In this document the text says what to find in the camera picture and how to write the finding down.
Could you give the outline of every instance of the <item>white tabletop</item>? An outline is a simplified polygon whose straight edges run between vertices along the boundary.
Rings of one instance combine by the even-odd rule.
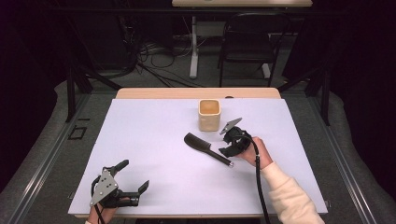
[[[69,214],[88,215],[92,181],[104,166],[120,161],[130,164],[115,179],[123,191],[137,191],[149,180],[138,207],[123,207],[119,217],[261,217],[255,169],[230,158],[230,168],[188,147],[183,138],[193,133],[212,144],[226,147],[222,135],[198,130],[198,99],[115,99],[92,150]],[[221,99],[221,122],[243,118],[238,127],[260,136],[273,159],[296,178],[327,213],[318,183],[304,153],[289,109],[281,99]],[[268,187],[262,180],[268,212]]]
[[[174,7],[311,7],[311,0],[173,0]]]

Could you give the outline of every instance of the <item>cream sleeve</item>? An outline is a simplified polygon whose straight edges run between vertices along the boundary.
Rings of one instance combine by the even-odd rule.
[[[282,223],[324,223],[314,203],[297,181],[283,173],[275,162],[261,172],[271,189],[270,199]]]

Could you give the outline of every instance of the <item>table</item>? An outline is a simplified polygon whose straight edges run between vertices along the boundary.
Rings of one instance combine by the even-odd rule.
[[[138,207],[120,208],[117,217],[261,217],[255,170],[251,165],[242,159],[230,158],[234,162],[234,167],[230,168],[187,147],[182,141],[183,136],[191,132],[212,143],[214,151],[225,145],[218,133],[198,131],[195,107],[198,99],[202,98],[220,100],[220,126],[237,115],[244,118],[241,125],[252,123],[250,118],[254,118],[249,132],[266,135],[269,150],[277,148],[270,150],[273,159],[299,181],[318,211],[327,213],[290,112],[276,89],[148,88],[121,89],[118,92],[92,150],[69,214],[86,217],[91,182],[102,167],[130,159],[130,165],[115,177],[120,189],[136,191],[146,180],[150,180],[150,186],[141,196]],[[243,106],[236,108],[235,104],[255,106],[257,110],[246,110]],[[266,120],[265,129],[258,125],[263,120]],[[279,132],[285,132],[287,138]],[[262,188],[264,197],[268,199],[268,187],[264,180]],[[268,200],[267,207],[269,214],[273,215],[275,211]]]
[[[174,7],[311,7],[311,0],[173,0]],[[210,32],[222,36],[222,23],[218,21],[209,25]],[[198,48],[197,48],[197,27],[198,23],[195,16],[192,16],[191,35],[192,35],[192,55],[190,78],[197,78],[198,73]],[[268,64],[264,64],[262,71],[265,77],[270,76]]]

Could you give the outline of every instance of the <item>white table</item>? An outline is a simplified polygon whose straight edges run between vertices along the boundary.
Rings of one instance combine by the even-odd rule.
[[[224,99],[230,95],[235,98]],[[296,178],[318,212],[327,213],[288,107],[276,89],[159,88],[121,90],[113,100],[69,214],[86,217],[91,182],[104,166],[129,160],[115,177],[120,189],[136,191],[145,181],[150,184],[139,206],[120,208],[118,217],[262,217],[254,167],[230,158],[230,168],[183,141],[193,133],[216,152],[226,147],[219,132],[198,130],[202,97],[220,99],[220,126],[242,117],[238,127],[262,137],[273,159]],[[268,212],[275,214],[264,180],[262,187]]]
[[[311,0],[173,0],[174,7],[311,7]],[[222,36],[222,22],[215,22],[209,24],[212,36]],[[190,78],[195,79],[198,75],[198,48],[197,48],[197,20],[195,16],[192,17],[191,23],[192,32],[192,55]],[[262,67],[265,77],[270,76],[268,64]]]

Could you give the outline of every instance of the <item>black brush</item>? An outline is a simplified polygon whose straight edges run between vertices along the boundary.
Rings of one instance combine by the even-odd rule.
[[[220,156],[219,154],[216,154],[214,151],[210,150],[210,143],[202,140],[201,138],[193,135],[192,133],[188,133],[185,137],[184,137],[184,142],[189,146],[192,147],[194,149],[197,149],[198,151],[202,151],[206,154],[208,154],[209,156],[215,158],[218,161],[221,161],[222,163],[233,167],[233,162],[225,159],[224,157]]]

